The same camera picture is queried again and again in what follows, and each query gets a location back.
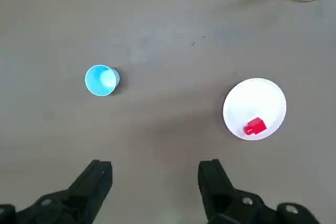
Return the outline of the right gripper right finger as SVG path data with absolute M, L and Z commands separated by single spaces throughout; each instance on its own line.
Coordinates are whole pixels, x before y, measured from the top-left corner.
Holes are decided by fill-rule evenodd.
M 271 209 L 256 194 L 236 189 L 217 159 L 201 161 L 198 186 L 208 223 L 318 223 L 304 206 L 285 202 Z

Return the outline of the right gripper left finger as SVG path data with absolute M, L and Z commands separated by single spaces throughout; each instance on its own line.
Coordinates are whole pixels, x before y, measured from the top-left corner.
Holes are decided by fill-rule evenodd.
M 93 223 L 112 181 L 111 163 L 93 160 L 68 189 L 43 195 L 21 211 L 1 204 L 1 223 Z

